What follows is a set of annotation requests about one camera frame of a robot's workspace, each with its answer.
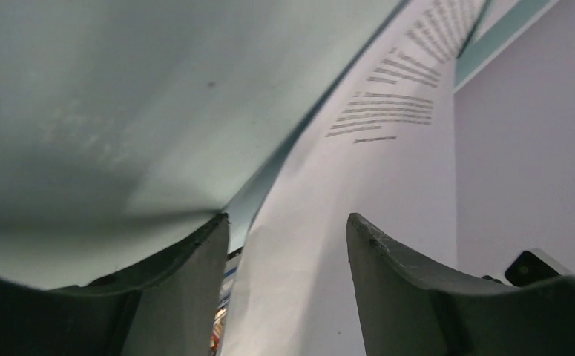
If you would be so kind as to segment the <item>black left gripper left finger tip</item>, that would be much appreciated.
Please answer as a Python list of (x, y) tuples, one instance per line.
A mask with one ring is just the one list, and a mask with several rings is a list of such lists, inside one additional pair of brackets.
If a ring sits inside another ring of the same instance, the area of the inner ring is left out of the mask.
[(228, 245), (222, 213), (83, 287), (0, 279), (0, 355), (207, 355)]

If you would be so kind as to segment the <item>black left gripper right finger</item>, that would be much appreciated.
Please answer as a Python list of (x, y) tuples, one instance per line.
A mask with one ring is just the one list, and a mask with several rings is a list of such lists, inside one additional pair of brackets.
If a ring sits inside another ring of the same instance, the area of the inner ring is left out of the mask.
[(346, 242), (368, 355), (575, 355), (575, 275), (523, 287), (474, 277), (357, 213)]

